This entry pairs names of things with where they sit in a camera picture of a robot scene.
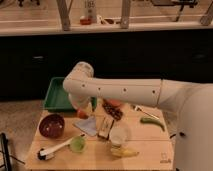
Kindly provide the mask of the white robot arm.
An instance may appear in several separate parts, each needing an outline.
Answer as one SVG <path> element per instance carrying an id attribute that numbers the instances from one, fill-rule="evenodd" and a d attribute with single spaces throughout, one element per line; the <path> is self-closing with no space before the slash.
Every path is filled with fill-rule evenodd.
<path id="1" fill-rule="evenodd" d="M 76 109 L 99 97 L 178 114 L 173 168 L 213 171 L 213 83 L 96 78 L 89 63 L 79 62 L 65 77 L 63 88 Z"/>

